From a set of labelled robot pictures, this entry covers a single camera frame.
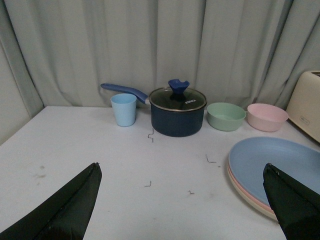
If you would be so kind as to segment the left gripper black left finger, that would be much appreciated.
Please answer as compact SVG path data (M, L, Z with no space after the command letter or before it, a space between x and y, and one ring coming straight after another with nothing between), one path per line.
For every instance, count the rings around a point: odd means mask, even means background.
M46 201L0 233L2 240L82 240L90 222L102 171L92 163Z

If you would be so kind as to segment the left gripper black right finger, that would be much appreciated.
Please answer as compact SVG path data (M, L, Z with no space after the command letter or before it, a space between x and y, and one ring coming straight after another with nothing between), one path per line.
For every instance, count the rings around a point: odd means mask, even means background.
M263 170L268 203L287 240L320 238L320 195L268 163Z

